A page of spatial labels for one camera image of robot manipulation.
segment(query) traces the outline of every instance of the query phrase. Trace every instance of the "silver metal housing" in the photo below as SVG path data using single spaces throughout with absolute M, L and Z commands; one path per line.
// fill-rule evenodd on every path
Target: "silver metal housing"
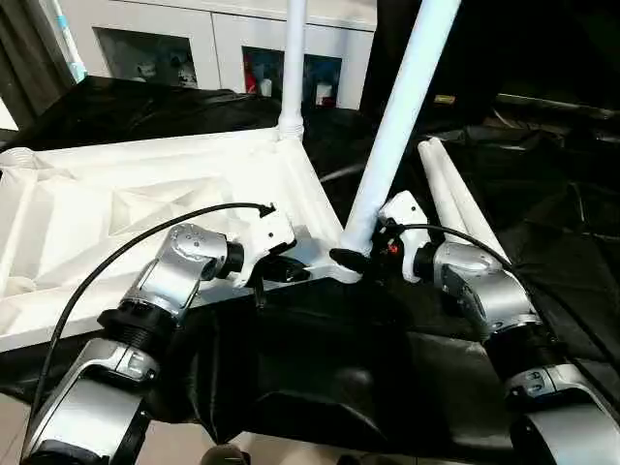
M 596 404 L 528 414 L 558 465 L 620 465 L 618 425 Z
M 45 440 L 62 441 L 98 454 L 113 456 L 116 449 L 112 446 L 117 448 L 120 444 L 141 398 L 116 387 L 85 379 L 85 371 L 94 366 L 135 383 L 150 380 L 159 371 L 157 362 L 142 351 L 107 339 L 88 341 L 35 416 L 26 433 L 22 458 L 34 453 Z
M 444 242 L 435 253 L 434 271 L 435 286 L 458 299 L 482 340 L 541 322 L 519 282 L 478 247 Z
M 227 255 L 225 235 L 188 223 L 175 226 L 123 300 L 156 305 L 179 321 L 200 281 L 214 278 Z

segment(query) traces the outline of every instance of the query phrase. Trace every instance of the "glass cabinet door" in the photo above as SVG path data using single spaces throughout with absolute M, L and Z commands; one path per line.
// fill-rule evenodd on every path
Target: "glass cabinet door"
M 211 13 L 110 0 L 60 0 L 86 71 L 219 89 Z
M 284 52 L 243 46 L 245 91 L 282 99 Z M 303 65 L 303 102 L 335 107 L 342 59 L 306 54 Z
M 213 14 L 222 87 L 281 98 L 286 21 Z M 306 105 L 359 108 L 373 34 L 306 24 Z
M 198 88 L 189 39 L 104 27 L 94 30 L 113 78 Z

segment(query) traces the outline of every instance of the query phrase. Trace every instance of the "robotic arm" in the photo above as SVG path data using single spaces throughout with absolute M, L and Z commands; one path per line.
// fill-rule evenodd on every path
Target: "robotic arm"
M 409 192 L 389 201 L 379 221 L 374 254 L 402 264 L 407 281 L 431 282 L 454 296 L 477 329 L 507 399 L 521 414 L 511 435 L 528 463 L 620 464 L 618 412 L 559 350 L 516 278 L 476 246 L 435 245 L 425 230 L 390 235 L 390 226 L 427 222 Z
M 143 397 L 201 281 L 243 287 L 255 265 L 295 245 L 287 218 L 273 211 L 238 241 L 191 224 L 173 227 L 118 308 L 102 313 L 104 337 L 86 344 L 26 434 L 23 464 L 134 463 L 149 418 Z

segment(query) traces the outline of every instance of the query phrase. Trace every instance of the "white plastic structure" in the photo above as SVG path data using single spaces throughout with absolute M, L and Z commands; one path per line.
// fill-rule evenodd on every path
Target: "white plastic structure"
M 303 136 L 301 99 L 303 90 L 303 58 L 305 51 L 306 0 L 289 1 L 287 10 L 287 45 L 284 54 L 282 111 L 278 119 L 280 139 Z
M 475 237 L 508 259 L 441 141 L 421 142 L 418 151 L 442 225 Z M 460 241 L 454 236 L 447 240 Z
M 357 189 L 341 247 L 369 254 L 377 213 L 403 156 L 460 0 L 423 0 Z
M 305 10 L 304 0 L 289 1 L 279 127 L 0 154 L 0 352 L 47 341 L 81 279 L 127 240 L 215 203 L 273 203 L 297 241 L 285 255 L 307 264 L 312 279 L 334 274 L 328 251 L 343 229 L 300 141 Z M 232 209 L 192 222 L 235 239 L 256 218 Z M 118 304 L 165 234 L 131 249 L 92 284 L 63 337 L 99 328 L 98 315 Z M 248 292 L 213 280 L 193 305 Z
M 452 197 L 450 187 L 444 177 L 444 172 L 439 165 L 440 160 L 436 156 L 433 146 L 425 140 L 419 143 L 418 152 L 422 165 L 424 166 L 428 187 L 433 196 L 433 202 L 435 203 L 435 209 L 437 210 L 440 223 L 447 228 L 466 234 L 469 233 L 458 211 L 456 202 Z M 451 234 L 446 234 L 446 240 L 464 244 L 468 243 L 466 240 Z

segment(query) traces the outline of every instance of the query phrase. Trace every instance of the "white pole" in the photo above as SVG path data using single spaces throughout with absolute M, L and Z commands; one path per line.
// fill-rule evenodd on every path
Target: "white pole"
M 289 0 L 287 9 L 287 44 L 284 52 L 282 112 L 278 119 L 280 139 L 301 139 L 301 93 L 303 82 L 304 30 L 306 0 Z
M 456 208 L 458 208 L 460 217 L 465 223 L 465 228 L 467 228 L 469 234 L 477 240 L 484 242 L 505 259 L 508 259 L 506 252 L 504 252 L 504 248 L 500 244 L 500 241 L 497 240 L 497 236 L 489 226 L 486 218 L 484 218 L 474 196 L 472 196 L 472 193 L 467 188 L 465 181 L 463 181 L 463 178 L 456 169 L 444 145 L 437 138 L 431 138 L 429 142 L 422 142 L 420 145 L 423 143 L 428 144 L 431 148 L 431 156 L 435 159 L 438 169 L 442 172 L 443 178 L 446 180 L 446 185 L 451 192 L 451 197 L 456 202 Z
M 450 187 L 439 165 L 439 158 L 434 152 L 433 147 L 425 140 L 419 143 L 418 152 L 422 160 L 422 165 L 424 166 L 426 180 L 428 180 L 428 187 L 433 196 L 433 203 L 435 203 L 435 209 L 437 210 L 440 223 L 447 228 L 452 228 L 453 230 L 468 234 L 467 227 L 452 197 Z M 464 244 L 469 243 L 451 234 L 446 234 L 446 240 Z
M 369 254 L 377 213 L 403 156 L 460 0 L 422 0 L 341 246 Z

